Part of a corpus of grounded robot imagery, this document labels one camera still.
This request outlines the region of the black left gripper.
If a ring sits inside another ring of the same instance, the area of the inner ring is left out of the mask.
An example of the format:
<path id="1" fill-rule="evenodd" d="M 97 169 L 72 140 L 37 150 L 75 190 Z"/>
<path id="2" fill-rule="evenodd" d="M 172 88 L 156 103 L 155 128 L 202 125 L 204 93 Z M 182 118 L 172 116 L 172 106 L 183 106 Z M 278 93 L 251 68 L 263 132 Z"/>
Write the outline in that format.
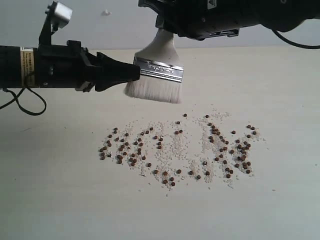
<path id="1" fill-rule="evenodd" d="M 95 65 L 96 56 L 101 72 Z M 95 85 L 96 92 L 103 92 L 140 79 L 139 66 L 114 60 L 102 52 L 96 56 L 76 40 L 68 40 L 66 45 L 41 44 L 34 50 L 34 85 L 80 92 L 89 92 Z"/>

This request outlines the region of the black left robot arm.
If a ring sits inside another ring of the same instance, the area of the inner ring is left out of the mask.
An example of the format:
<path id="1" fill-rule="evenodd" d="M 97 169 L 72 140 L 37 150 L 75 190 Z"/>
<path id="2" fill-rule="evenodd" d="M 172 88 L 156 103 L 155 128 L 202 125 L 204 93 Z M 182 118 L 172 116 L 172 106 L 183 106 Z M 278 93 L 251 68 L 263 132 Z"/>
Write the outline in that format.
<path id="1" fill-rule="evenodd" d="M 114 60 L 101 52 L 91 54 L 81 42 L 39 45 L 37 48 L 1 46 L 0 87 L 105 91 L 137 81 L 140 67 Z"/>

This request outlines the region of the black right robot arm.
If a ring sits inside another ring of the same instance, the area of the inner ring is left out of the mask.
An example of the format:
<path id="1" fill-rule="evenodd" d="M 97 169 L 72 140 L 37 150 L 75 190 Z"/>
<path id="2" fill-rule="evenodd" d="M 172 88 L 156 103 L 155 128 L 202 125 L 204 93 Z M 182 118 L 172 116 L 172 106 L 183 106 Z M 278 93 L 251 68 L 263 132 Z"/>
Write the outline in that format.
<path id="1" fill-rule="evenodd" d="M 320 17 L 318 0 L 140 0 L 138 6 L 157 13 L 157 28 L 198 41 L 237 37 L 256 25 L 285 33 Z"/>

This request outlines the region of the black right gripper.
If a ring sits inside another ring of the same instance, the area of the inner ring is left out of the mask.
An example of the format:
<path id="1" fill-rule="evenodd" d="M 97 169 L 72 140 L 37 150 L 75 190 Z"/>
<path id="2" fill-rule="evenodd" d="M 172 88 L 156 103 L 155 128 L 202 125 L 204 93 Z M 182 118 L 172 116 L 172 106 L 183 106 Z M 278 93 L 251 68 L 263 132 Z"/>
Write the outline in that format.
<path id="1" fill-rule="evenodd" d="M 237 37 L 238 26 L 226 30 L 209 23 L 207 0 L 139 0 L 138 6 L 156 12 L 155 27 L 182 38 L 205 40 L 216 37 Z"/>

